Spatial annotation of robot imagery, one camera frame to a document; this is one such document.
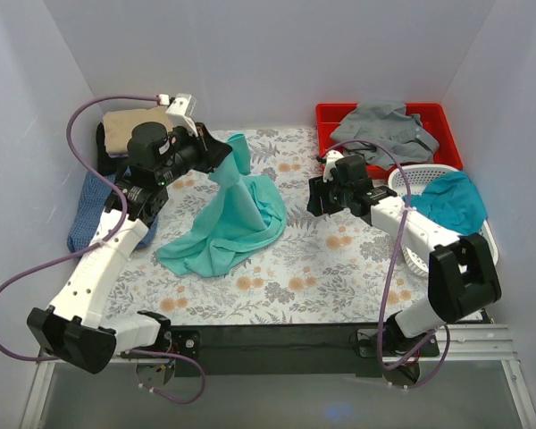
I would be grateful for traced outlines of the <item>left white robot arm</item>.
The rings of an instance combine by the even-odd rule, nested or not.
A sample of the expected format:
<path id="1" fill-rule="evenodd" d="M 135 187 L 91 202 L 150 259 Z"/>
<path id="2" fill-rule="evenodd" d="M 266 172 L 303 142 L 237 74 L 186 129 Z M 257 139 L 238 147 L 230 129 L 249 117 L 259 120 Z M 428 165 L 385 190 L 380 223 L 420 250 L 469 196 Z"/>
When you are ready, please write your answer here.
<path id="1" fill-rule="evenodd" d="M 139 311 L 113 323 L 103 323 L 109 294 L 131 253 L 155 223 L 167 202 L 167 188 L 190 171 L 213 172 L 232 151 L 198 123 L 193 131 L 177 126 L 167 131 L 157 122 L 135 127 L 129 156 L 115 178 L 116 190 L 105 201 L 93 243 L 71 277 L 46 310 L 34 308 L 27 325 L 49 354 L 91 374 L 132 349 L 155 358 L 172 346 L 170 320 Z"/>

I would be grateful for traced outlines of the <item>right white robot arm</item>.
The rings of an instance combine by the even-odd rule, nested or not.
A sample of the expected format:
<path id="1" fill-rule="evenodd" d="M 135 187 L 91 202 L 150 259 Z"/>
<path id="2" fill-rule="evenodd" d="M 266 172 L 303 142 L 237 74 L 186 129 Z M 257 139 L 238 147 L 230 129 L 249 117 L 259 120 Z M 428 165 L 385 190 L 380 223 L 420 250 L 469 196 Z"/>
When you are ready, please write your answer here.
<path id="1" fill-rule="evenodd" d="M 380 336 L 397 355 L 419 337 L 453 324 L 502 296 L 490 245 L 482 235 L 463 236 L 419 214 L 395 190 L 374 186 L 364 159 L 332 150 L 320 160 L 323 174 L 309 180 L 307 210 L 315 216 L 348 210 L 388 233 L 428 267 L 427 296 L 391 315 Z"/>

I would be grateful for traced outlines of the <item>mint green t shirt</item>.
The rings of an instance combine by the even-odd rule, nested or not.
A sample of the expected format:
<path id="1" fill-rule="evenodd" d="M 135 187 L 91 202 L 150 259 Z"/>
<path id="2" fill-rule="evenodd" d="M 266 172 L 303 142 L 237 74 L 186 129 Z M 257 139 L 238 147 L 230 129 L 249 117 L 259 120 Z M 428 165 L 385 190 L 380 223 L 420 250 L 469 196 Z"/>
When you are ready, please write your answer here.
<path id="1" fill-rule="evenodd" d="M 190 231 L 155 252 L 157 261 L 177 275 L 225 275 L 285 231 L 284 200 L 270 177 L 251 173 L 246 137 L 234 135 L 228 145 L 230 155 L 208 175 L 219 186 L 217 194 L 198 212 Z"/>

